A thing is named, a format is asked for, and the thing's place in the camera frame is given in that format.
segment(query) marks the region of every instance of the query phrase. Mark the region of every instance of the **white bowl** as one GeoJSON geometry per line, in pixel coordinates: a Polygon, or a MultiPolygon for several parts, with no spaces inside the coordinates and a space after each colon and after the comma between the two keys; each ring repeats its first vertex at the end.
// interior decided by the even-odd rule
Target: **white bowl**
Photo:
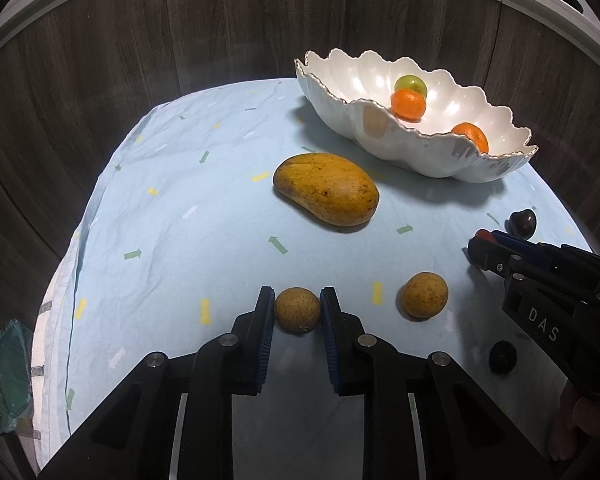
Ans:
{"type": "Polygon", "coordinates": [[[333,131],[373,156],[426,176],[490,182],[520,168],[538,150],[527,145],[529,128],[512,124],[510,108],[490,105],[482,88],[460,86],[446,70],[426,72],[409,57],[385,61],[371,50],[349,57],[336,48],[322,59],[309,51],[304,64],[296,59],[296,75],[305,97],[333,131]],[[389,111],[394,83],[407,74],[427,85],[427,110],[418,122],[389,111]],[[484,132],[488,154],[450,132],[464,122],[484,132]]]}

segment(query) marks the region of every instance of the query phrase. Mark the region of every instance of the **black fruit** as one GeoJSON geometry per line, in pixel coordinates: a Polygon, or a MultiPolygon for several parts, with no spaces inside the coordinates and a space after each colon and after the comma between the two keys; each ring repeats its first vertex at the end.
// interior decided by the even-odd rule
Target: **black fruit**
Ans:
{"type": "Polygon", "coordinates": [[[498,341],[489,353],[489,368],[494,374],[506,375],[518,362],[516,347],[509,341],[498,341]]]}
{"type": "Polygon", "coordinates": [[[509,217],[511,234],[522,240],[529,240],[536,232],[537,225],[536,213],[531,209],[516,211],[515,213],[511,213],[509,217]]]}

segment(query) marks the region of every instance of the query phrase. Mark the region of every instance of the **light blue tablecloth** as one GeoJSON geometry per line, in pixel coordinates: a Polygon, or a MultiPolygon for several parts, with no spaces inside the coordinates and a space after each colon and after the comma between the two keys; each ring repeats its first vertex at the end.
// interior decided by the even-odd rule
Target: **light blue tablecloth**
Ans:
{"type": "MultiPolygon", "coordinates": [[[[448,352],[543,449],[564,377],[501,311],[502,280],[462,252],[477,229],[503,230],[527,207],[538,215],[532,241],[587,248],[530,165],[488,184],[408,173],[331,132],[295,80],[154,108],[100,176],[52,294],[40,463],[144,355],[195,352],[252,310],[262,285],[334,286],[343,310],[399,351],[448,352]],[[277,166],[313,150],[350,158],[376,180],[380,203],[364,228],[339,232],[275,195],[277,166]],[[450,296],[438,316],[413,322],[397,294],[423,270],[442,275],[450,296]],[[487,364],[500,339],[519,356],[504,378],[487,364]]],[[[237,480],[359,477],[362,400],[333,394],[321,338],[275,329],[263,393],[234,400],[237,480]]]]}

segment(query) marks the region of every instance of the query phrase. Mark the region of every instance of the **human hand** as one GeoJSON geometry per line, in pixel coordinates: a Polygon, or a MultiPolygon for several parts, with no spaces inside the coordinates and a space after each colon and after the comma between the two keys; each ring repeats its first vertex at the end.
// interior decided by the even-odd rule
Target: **human hand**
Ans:
{"type": "Polygon", "coordinates": [[[600,402],[582,397],[575,386],[567,381],[549,436],[548,451],[553,460],[568,460],[575,455],[578,428],[600,438],[600,402]]]}

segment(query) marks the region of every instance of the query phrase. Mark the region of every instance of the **yellow mango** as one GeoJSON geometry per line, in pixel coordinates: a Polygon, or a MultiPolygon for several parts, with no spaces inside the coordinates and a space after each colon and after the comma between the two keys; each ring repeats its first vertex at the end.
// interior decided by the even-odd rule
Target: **yellow mango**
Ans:
{"type": "Polygon", "coordinates": [[[273,175],[284,196],[335,226],[354,226],[376,212],[380,194],[362,168],[331,153],[303,153],[285,160],[273,175]]]}

